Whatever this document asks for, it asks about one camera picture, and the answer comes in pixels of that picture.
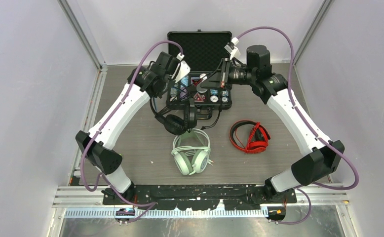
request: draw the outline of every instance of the white headphones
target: white headphones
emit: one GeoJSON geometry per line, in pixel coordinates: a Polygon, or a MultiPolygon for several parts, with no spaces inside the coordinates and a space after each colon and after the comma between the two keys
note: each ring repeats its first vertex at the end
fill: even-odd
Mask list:
{"type": "Polygon", "coordinates": [[[209,159],[210,151],[211,143],[209,142],[208,134],[197,128],[193,128],[191,133],[185,133],[183,135],[176,136],[175,140],[173,140],[172,155],[175,157],[175,163],[183,175],[191,175],[203,172],[207,164],[212,162],[209,159]],[[208,146],[205,146],[204,142],[199,138],[198,134],[204,136],[208,140],[208,146]],[[182,138],[187,139],[189,137],[196,137],[201,142],[202,147],[177,147],[180,145],[182,138]],[[189,161],[189,156],[193,156],[192,162],[189,161]]]}

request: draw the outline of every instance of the headphones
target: headphones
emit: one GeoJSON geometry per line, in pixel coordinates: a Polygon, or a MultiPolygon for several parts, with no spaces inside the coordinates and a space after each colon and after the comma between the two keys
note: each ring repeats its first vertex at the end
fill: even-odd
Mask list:
{"type": "Polygon", "coordinates": [[[183,109],[183,119],[176,115],[163,115],[156,114],[155,118],[161,124],[164,125],[164,128],[173,135],[182,135],[186,131],[190,131],[192,128],[196,127],[197,124],[197,109],[195,107],[195,101],[193,98],[190,98],[189,101],[185,102],[185,107],[183,109]]]}
{"type": "Polygon", "coordinates": [[[236,147],[242,152],[249,154],[264,152],[266,150],[266,147],[268,147],[269,145],[268,140],[270,140],[268,131],[262,125],[260,125],[259,122],[254,122],[250,120],[241,120],[233,124],[230,128],[229,137],[234,147],[236,147]],[[243,146],[241,147],[237,145],[236,141],[233,138],[233,135],[236,133],[239,127],[247,124],[251,124],[254,126],[252,128],[252,131],[250,132],[249,140],[247,141],[247,146],[244,147],[244,145],[240,142],[243,146]]]}
{"type": "Polygon", "coordinates": [[[173,140],[172,155],[175,158],[175,163],[183,175],[191,175],[201,173],[206,168],[207,164],[212,162],[209,159],[211,151],[211,143],[209,142],[208,134],[204,131],[194,128],[191,133],[186,133],[182,136],[176,136],[173,140]],[[204,136],[208,140],[208,146],[199,138],[198,134],[204,136]],[[202,144],[202,147],[180,146],[182,139],[196,137],[202,144]],[[192,162],[189,161],[189,156],[193,156],[192,162]]]}

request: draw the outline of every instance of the white ear cup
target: white ear cup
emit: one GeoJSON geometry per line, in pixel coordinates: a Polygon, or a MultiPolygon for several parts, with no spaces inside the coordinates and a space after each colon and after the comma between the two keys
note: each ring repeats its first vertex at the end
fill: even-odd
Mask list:
{"type": "Polygon", "coordinates": [[[209,152],[207,150],[198,150],[192,159],[192,168],[196,173],[204,171],[208,164],[209,152]]]}
{"type": "Polygon", "coordinates": [[[191,165],[191,162],[189,161],[188,157],[183,152],[179,152],[175,155],[175,163],[177,167],[179,168],[179,171],[183,175],[189,175],[192,173],[193,168],[191,165]]]}

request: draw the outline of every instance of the open case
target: open case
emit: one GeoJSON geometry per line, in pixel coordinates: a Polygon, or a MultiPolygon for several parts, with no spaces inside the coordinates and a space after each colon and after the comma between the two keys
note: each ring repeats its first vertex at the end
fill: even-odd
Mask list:
{"type": "MultiPolygon", "coordinates": [[[[181,83],[188,87],[192,94],[195,106],[198,109],[198,119],[210,119],[213,110],[220,106],[223,110],[231,108],[231,91],[229,89],[198,89],[195,84],[199,82],[200,75],[208,74],[217,69],[220,60],[228,57],[224,46],[231,41],[231,32],[169,32],[168,40],[180,44],[183,48],[184,60],[191,67],[191,72],[181,80],[181,83]]],[[[169,54],[176,56],[179,49],[169,44],[169,54]]],[[[167,93],[166,104],[170,105],[178,98],[184,97],[188,92],[183,85],[175,85],[167,93]]],[[[183,109],[184,104],[180,103],[174,107],[176,110],[183,109]]]]}

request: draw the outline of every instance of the red headphones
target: red headphones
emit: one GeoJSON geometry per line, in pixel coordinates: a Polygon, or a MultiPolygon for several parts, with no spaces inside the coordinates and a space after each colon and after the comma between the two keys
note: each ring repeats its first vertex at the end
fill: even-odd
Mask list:
{"type": "Polygon", "coordinates": [[[254,122],[250,120],[241,120],[233,124],[230,128],[229,133],[230,141],[234,147],[239,149],[242,152],[249,153],[249,154],[256,154],[260,152],[264,152],[266,150],[266,147],[268,147],[268,140],[270,140],[270,136],[268,131],[260,125],[259,122],[254,122]],[[246,147],[244,147],[243,143],[240,141],[240,139],[237,137],[237,129],[243,125],[251,124],[254,125],[252,128],[252,131],[250,132],[249,139],[247,141],[246,147]],[[239,146],[236,141],[233,138],[233,135],[235,134],[235,137],[242,145],[239,146]]]}

